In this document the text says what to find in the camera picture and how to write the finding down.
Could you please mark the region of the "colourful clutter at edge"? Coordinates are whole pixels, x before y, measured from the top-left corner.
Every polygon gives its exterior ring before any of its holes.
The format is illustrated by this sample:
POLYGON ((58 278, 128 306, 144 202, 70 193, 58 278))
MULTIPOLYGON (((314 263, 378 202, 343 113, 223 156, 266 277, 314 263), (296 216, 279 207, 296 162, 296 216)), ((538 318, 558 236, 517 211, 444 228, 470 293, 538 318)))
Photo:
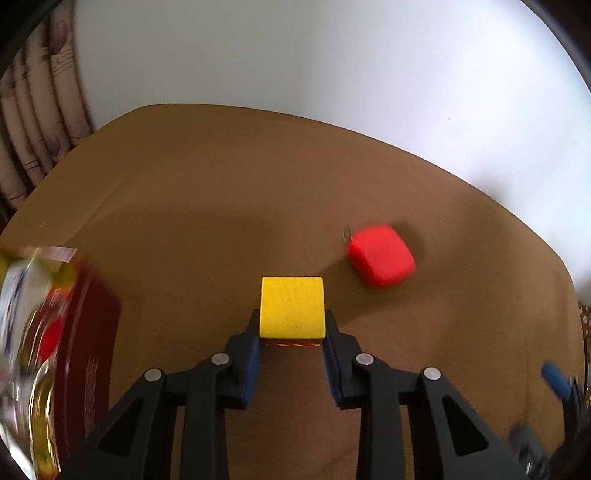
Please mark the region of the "colourful clutter at edge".
POLYGON ((583 332, 583 338, 585 340, 589 340, 591 337, 591 307, 580 304, 579 315, 583 332))

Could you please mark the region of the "beige patterned curtain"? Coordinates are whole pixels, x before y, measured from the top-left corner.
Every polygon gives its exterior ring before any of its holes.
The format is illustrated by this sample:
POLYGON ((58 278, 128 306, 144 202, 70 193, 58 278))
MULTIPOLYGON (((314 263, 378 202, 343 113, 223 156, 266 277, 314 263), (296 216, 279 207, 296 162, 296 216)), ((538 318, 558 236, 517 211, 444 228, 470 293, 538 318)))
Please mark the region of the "beige patterned curtain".
POLYGON ((73 1, 1 3, 1 214, 11 217, 93 132, 73 1))

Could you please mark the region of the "red gold tin box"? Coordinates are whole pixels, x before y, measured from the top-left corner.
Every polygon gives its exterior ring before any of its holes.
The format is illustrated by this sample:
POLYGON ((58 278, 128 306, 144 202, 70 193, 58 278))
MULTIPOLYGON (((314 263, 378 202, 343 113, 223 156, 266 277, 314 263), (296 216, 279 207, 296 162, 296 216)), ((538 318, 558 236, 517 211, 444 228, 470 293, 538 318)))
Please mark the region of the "red gold tin box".
POLYGON ((121 303, 97 271, 67 247, 1 249, 1 284, 10 261, 32 259, 51 277, 39 358, 51 368, 51 449, 19 464, 1 439, 4 479, 54 479, 105 417, 121 303))

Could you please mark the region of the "yellow wooden cube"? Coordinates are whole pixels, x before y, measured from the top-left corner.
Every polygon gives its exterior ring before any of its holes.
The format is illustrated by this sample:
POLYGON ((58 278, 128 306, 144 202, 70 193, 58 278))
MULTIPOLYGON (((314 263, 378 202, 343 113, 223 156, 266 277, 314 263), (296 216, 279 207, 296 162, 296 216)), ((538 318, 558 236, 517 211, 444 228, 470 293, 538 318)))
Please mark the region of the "yellow wooden cube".
POLYGON ((263 277, 259 335, 279 346, 321 345, 325 339, 322 277, 263 277))

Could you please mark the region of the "red rounded cube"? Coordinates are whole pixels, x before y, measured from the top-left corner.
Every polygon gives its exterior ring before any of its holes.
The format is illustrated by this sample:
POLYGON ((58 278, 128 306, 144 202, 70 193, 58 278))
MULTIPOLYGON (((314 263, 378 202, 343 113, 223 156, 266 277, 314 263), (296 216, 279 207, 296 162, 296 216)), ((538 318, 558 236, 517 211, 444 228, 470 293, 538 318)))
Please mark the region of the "red rounded cube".
POLYGON ((396 230, 385 224, 353 232, 346 257, 363 284, 373 289, 397 285, 416 271, 409 247, 396 230))

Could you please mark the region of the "clear box white label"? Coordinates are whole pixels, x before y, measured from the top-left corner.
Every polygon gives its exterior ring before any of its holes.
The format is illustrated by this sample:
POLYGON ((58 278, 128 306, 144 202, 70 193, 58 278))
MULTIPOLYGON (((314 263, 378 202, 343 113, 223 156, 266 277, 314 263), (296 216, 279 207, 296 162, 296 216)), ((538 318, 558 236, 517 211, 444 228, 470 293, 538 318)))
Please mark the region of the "clear box white label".
POLYGON ((1 284, 1 439, 21 465, 51 449, 51 368, 39 358, 50 286, 32 259, 10 261, 1 284))

